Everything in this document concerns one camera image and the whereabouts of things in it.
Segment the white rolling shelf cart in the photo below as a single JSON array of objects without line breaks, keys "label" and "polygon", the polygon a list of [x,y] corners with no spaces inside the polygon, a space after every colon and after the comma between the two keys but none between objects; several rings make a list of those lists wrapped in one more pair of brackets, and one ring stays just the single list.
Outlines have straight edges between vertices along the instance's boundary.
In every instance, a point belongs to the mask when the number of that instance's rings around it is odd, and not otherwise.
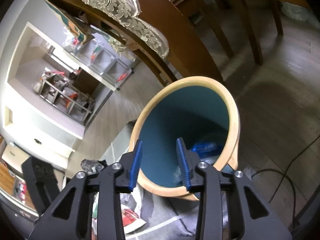
[{"label": "white rolling shelf cart", "polygon": [[81,45],[66,27],[63,29],[65,54],[87,74],[108,89],[119,90],[132,73],[136,58],[127,58],[109,44],[110,39],[101,33],[94,33],[93,39]]}]

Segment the wooden dining chair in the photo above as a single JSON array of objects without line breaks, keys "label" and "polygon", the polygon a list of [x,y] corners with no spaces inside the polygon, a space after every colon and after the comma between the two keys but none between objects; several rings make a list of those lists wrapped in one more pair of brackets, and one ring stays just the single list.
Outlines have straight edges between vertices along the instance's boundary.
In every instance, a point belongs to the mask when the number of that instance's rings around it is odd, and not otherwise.
[{"label": "wooden dining chair", "polygon": [[168,41],[169,53],[164,59],[134,33],[82,0],[45,0],[56,13],[71,20],[80,20],[112,36],[143,61],[163,85],[176,81],[174,71],[183,77],[206,76],[223,82],[207,48],[189,21],[169,0],[138,1],[141,9],[139,18],[158,29]]}]

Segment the black plastic bag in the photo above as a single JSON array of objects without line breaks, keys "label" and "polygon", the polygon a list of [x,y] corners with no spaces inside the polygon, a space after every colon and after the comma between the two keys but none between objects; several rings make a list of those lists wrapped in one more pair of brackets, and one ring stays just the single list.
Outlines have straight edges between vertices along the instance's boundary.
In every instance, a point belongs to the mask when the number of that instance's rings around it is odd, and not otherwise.
[{"label": "black plastic bag", "polygon": [[105,167],[107,167],[107,162],[105,160],[84,159],[81,161],[80,166],[84,172],[88,175],[92,175],[100,173]]}]

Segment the metal storage rack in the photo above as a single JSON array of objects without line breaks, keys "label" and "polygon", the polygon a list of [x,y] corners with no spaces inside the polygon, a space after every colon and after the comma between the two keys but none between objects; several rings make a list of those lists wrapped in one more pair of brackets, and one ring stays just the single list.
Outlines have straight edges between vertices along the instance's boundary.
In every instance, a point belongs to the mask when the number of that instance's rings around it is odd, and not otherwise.
[{"label": "metal storage rack", "polygon": [[72,80],[64,72],[45,71],[33,85],[33,91],[45,102],[85,125],[95,105],[95,100],[72,85]]}]

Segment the blue package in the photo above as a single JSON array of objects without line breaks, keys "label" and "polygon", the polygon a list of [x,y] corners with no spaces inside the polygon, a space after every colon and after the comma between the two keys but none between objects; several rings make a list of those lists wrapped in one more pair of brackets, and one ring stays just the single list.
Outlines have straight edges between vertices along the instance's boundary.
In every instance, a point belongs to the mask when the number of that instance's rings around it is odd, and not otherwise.
[{"label": "blue package", "polygon": [[220,155],[223,146],[215,142],[198,142],[190,150],[196,152],[200,159],[204,159]]}]

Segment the white door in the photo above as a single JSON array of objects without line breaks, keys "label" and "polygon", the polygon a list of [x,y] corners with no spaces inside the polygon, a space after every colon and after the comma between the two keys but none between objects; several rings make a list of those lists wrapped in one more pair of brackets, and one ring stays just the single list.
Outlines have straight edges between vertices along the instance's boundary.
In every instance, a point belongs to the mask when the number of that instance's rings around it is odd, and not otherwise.
[{"label": "white door", "polygon": [[3,128],[26,152],[60,170],[66,170],[73,149],[50,136],[35,123],[24,120],[17,111],[5,107]]}]

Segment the grey checked table cloth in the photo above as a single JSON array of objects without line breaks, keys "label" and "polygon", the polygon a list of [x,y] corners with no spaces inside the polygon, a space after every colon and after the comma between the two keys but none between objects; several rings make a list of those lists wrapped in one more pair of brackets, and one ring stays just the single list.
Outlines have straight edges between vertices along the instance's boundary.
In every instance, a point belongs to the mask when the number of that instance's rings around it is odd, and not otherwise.
[{"label": "grey checked table cloth", "polygon": [[[110,165],[129,151],[134,124],[130,121],[120,130],[99,160]],[[222,239],[229,239],[226,194],[221,195]],[[195,239],[199,202],[160,197],[137,184],[131,194],[121,195],[121,204],[135,211],[145,222],[140,228],[126,233],[126,239]]]}]

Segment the red white snack wrapper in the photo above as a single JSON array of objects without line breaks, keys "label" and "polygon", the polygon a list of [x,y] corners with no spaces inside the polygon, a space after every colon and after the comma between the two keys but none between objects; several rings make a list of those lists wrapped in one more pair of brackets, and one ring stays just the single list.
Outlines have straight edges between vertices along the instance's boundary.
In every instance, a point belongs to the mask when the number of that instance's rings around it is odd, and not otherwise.
[{"label": "red white snack wrapper", "polygon": [[[97,217],[98,217],[99,194],[94,196],[92,213],[92,239],[97,239]],[[127,235],[141,228],[146,222],[140,217],[142,209],[142,198],[140,195],[122,193],[120,195],[120,207],[124,233]]]}]

